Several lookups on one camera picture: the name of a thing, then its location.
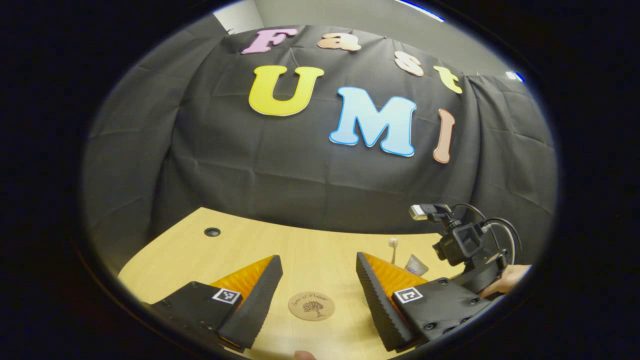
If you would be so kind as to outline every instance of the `light wood tabletop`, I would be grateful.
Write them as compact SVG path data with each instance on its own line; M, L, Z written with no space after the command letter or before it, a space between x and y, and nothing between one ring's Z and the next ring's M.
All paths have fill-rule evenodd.
M220 235L205 235L209 227L220 229ZM440 239L437 234L318 231L200 208L139 251L118 278L139 300L153 304L189 281L210 284L258 260L280 255L283 276L260 333L243 356L291 360L294 351L306 350L318 360L390 359L398 353L387 352L382 345L355 270L358 251L391 261L390 238L398 239L396 265L404 267L414 254L429 267L422 276L429 281L464 270L463 264L450 266L438 259L431 247ZM295 317L288 301L304 291L329 296L335 313L318 322Z

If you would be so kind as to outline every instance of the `letter m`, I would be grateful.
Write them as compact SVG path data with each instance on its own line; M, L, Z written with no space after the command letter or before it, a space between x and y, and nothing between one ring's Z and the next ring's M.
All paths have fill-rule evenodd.
M329 140L344 145L357 144L360 140L355 134L358 122L364 143L368 147L372 147L387 129L387 137L380 143L382 150L396 155L413 156L415 151L411 146L411 115L416 108L413 101L394 96L378 112L364 89L344 86L338 89L338 94L343 98L342 113L338 130L329 135Z

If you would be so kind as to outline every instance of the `black fabric backdrop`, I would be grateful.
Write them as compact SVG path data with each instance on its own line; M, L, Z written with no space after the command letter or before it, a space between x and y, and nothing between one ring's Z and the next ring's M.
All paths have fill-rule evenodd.
M275 28L291 27L298 34L272 50L241 54L256 31L224 37L211 15L162 43L113 90L96 117L83 172L87 226L110 269L119 271L201 206L312 229L401 234L441 230L413 221L412 204L470 202L511 221L523 241L516 262L534 261L552 225L557 163L550 131L523 83L462 74L428 49L357 29ZM361 50L317 46L334 32L354 34ZM397 67L395 51L416 56L425 75ZM295 91L296 67L318 67L324 75L302 112L270 117L248 103L253 70L262 65L287 67L274 91L280 100ZM463 93L446 88L434 65L457 75ZM384 134L368 148L357 127L355 146L331 143L341 86L365 89L378 110L393 96L415 102L415 154L382 151ZM456 119L448 164L433 159L439 108Z

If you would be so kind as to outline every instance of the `cable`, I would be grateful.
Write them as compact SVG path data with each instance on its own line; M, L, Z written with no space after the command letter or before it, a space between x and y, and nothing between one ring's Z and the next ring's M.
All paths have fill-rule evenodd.
M482 211L478 210L477 207L471 205L471 204L467 204L464 202L461 202L460 204L455 204L454 206L451 206L451 210L455 210L458 206L462 206L463 208L467 208L467 209L471 209L474 213L476 213L478 216L480 216L482 218L483 221L487 221L486 216L482 213ZM491 231L491 236L493 237L493 242L495 243L495 250L496 251L500 251L500 244L498 243L498 239L495 237L495 233L493 232L493 229L491 227L489 227L489 231Z
M507 235L509 235L509 240L511 241L511 250L513 250L513 252L511 253L511 264L514 265L516 261L516 243L515 241L513 241L513 235L511 234L511 229L509 229L507 225L504 225L501 222L490 222L488 224L485 223L485 225L483 226L483 230L486 231L487 227L491 229L491 226L493 225L498 225L502 227L507 232Z
M508 227L510 227L511 230L513 231L513 234L515 234L515 236L516 236L516 240L518 240L518 246L520 247L520 251L522 251L522 241L520 241L520 235L518 235L518 231L516 230L516 227L513 226L512 223L508 222L507 220L504 220L503 218L488 218L485 221L486 222L498 221L498 222L501 222L501 223L507 225Z

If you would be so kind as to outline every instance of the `printed tree logo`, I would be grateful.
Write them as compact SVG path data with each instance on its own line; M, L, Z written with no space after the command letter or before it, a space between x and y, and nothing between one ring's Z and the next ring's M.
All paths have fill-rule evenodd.
M305 312L315 311L316 313L318 313L317 318L322 316L322 314L320 313L321 309L324 309L324 305L320 304L317 301L306 302L304 303L304 305L302 305L302 310L304 310Z

